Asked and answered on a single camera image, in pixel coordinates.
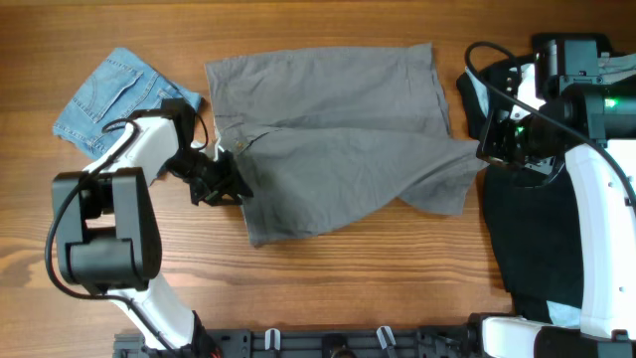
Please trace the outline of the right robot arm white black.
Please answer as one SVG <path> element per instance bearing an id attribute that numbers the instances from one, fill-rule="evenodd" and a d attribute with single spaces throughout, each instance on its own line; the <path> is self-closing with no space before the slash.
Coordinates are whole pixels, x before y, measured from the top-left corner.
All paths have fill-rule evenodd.
<path id="1" fill-rule="evenodd" d="M 629 81 L 563 89 L 503 126 L 489 161 L 522 166 L 560 156 L 575 193 L 583 261 L 576 329 L 510 316 L 480 323 L 487 357 L 635 354 L 635 87 Z"/>

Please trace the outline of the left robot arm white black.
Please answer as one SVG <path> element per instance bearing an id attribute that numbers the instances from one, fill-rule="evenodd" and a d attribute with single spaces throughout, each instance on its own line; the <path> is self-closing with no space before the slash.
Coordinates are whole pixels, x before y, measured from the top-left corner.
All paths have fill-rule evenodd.
<path id="1" fill-rule="evenodd" d="M 64 294 L 117 305 L 142 333 L 151 357 L 219 357 L 198 314 L 160 272 L 162 242 L 149 186 L 166 170 L 185 182 L 193 204 L 239 205 L 252 195 L 231 153 L 193 147 L 196 113 L 136 110 L 103 127 L 118 141 L 82 171 L 53 182 L 54 220 L 45 245 L 51 283 Z"/>

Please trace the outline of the grey shorts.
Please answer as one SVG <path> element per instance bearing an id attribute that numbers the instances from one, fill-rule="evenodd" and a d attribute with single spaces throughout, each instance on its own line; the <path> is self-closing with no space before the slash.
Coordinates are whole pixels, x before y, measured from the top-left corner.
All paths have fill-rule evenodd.
<path id="1" fill-rule="evenodd" d="M 323 235 L 394 199 L 458 215 L 484 164 L 451 135 L 430 45 L 327 47 L 206 64 L 215 130 L 264 246 Z"/>

